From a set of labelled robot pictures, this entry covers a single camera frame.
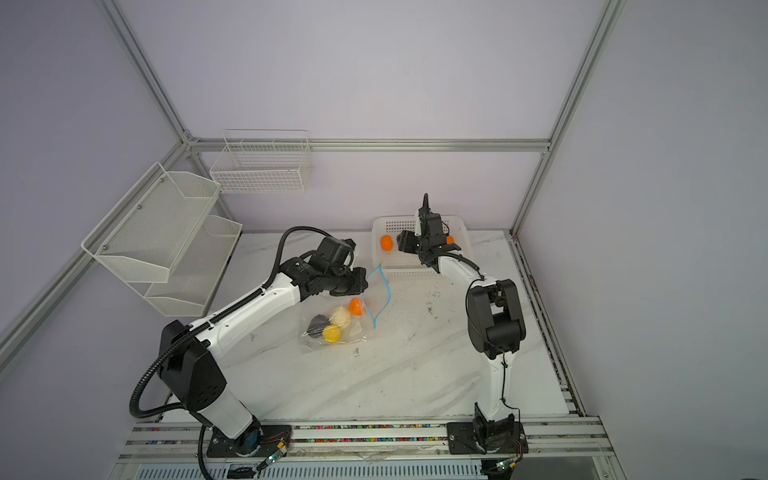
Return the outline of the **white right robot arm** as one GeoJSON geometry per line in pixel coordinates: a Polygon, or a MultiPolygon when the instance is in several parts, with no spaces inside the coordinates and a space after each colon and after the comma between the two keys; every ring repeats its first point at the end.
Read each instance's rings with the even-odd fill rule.
{"type": "Polygon", "coordinates": [[[451,280],[464,294],[469,339],[485,358],[472,421],[475,449],[481,453],[526,453],[519,411],[506,400],[508,368],[526,338],[515,282],[485,274],[441,232],[404,230],[397,235],[397,247],[416,255],[422,265],[451,280]]]}

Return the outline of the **clear zip top bag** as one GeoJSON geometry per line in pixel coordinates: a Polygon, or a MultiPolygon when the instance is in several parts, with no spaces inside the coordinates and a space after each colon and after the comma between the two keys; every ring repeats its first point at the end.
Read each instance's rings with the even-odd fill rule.
{"type": "Polygon", "coordinates": [[[379,263],[367,274],[368,288],[351,297],[313,297],[300,305],[299,342],[308,351],[364,342],[393,303],[393,293],[379,263]]]}

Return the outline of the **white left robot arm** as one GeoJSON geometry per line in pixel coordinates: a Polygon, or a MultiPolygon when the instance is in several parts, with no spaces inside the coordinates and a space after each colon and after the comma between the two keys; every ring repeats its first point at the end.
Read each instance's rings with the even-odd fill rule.
{"type": "Polygon", "coordinates": [[[258,435],[261,423],[228,386],[222,363],[230,352],[269,320],[301,302],[327,293],[358,297],[368,287],[367,272],[347,257],[293,257],[270,272],[262,285],[212,315],[188,325],[173,321],[161,333],[157,360],[148,370],[184,409],[231,440],[258,435]]]}

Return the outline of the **yellow pear-shaped lemon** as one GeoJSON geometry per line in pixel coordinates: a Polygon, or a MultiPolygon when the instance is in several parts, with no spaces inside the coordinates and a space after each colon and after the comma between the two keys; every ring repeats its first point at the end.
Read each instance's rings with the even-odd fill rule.
{"type": "Polygon", "coordinates": [[[328,325],[322,331],[322,337],[327,343],[336,343],[341,340],[342,328],[338,325],[328,325]]]}

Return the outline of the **black avocado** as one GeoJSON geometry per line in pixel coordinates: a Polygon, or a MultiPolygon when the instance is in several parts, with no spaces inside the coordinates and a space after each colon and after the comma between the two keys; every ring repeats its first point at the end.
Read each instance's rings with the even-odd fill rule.
{"type": "Polygon", "coordinates": [[[331,322],[327,316],[322,314],[316,315],[311,319],[305,333],[310,338],[319,338],[323,335],[325,328],[330,324],[331,322]]]}

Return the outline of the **cream white pear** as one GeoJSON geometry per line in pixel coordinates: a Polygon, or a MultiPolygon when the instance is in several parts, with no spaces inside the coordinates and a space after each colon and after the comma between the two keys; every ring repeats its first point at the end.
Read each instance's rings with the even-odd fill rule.
{"type": "Polygon", "coordinates": [[[346,307],[339,306],[331,311],[329,320],[331,324],[338,325],[342,329],[346,329],[351,325],[353,316],[346,307]]]}

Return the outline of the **large orange fruit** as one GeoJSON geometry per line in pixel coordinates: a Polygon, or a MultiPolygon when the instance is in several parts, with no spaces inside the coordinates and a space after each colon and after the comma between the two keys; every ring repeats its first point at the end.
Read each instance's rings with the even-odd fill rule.
{"type": "Polygon", "coordinates": [[[390,252],[394,248],[394,241],[391,236],[383,235],[380,239],[381,249],[385,252],[390,252]]]}

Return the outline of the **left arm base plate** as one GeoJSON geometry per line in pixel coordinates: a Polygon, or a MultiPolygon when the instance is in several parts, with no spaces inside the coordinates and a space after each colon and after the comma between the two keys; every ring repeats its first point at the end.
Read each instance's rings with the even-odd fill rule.
{"type": "Polygon", "coordinates": [[[293,428],[287,424],[262,424],[259,429],[249,427],[242,435],[231,439],[214,427],[205,454],[208,458],[267,458],[280,446],[286,449],[292,433],[293,428]]]}

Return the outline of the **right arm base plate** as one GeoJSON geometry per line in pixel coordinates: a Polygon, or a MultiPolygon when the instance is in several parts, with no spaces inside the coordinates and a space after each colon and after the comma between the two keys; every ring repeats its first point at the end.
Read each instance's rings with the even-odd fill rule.
{"type": "Polygon", "coordinates": [[[452,455],[527,454],[529,445],[523,425],[518,422],[450,422],[446,425],[448,449],[452,455]]]}

